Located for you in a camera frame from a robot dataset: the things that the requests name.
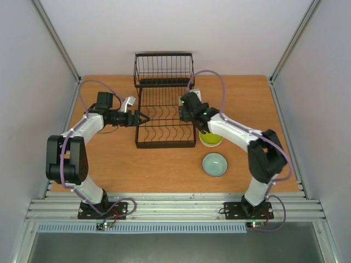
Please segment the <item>lime green bowl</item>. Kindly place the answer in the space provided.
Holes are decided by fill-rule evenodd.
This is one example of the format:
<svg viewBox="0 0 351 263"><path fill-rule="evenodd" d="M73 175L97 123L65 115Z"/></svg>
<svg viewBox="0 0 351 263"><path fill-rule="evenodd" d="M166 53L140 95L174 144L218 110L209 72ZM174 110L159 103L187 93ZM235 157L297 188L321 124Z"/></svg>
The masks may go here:
<svg viewBox="0 0 351 263"><path fill-rule="evenodd" d="M199 132L199 139L207 147L216 147L223 141L223 137L213 133Z"/></svg>

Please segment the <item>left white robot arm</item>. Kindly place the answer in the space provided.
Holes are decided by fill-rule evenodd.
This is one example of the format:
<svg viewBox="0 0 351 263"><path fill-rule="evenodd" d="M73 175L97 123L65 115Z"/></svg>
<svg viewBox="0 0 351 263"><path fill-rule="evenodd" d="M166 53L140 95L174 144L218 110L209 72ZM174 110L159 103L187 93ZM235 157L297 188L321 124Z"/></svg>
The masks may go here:
<svg viewBox="0 0 351 263"><path fill-rule="evenodd" d="M135 97L119 99L120 108L113 109L117 95L99 92L97 101L87 108L81 120L61 135L52 135L47 140L46 177L77 194L83 203L91 205L91 212L98 218L110 213L106 191L97 186L88 175L86 144L107 125L113 127L137 127L150 118L128 108L135 103Z"/></svg>

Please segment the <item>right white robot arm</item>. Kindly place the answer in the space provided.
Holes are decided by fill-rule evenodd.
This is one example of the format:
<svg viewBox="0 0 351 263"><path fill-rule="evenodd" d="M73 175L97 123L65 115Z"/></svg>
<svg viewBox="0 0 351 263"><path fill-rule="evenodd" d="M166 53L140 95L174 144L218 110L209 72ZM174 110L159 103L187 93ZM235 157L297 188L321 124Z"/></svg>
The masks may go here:
<svg viewBox="0 0 351 263"><path fill-rule="evenodd" d="M252 179L241 198L241 209L246 218L261 212L273 182L287 164L289 157L282 149L273 130L255 130L236 122L220 110L202 103L198 94L189 92L180 97L180 119L191 122L203 134L219 135L248 154L248 168Z"/></svg>

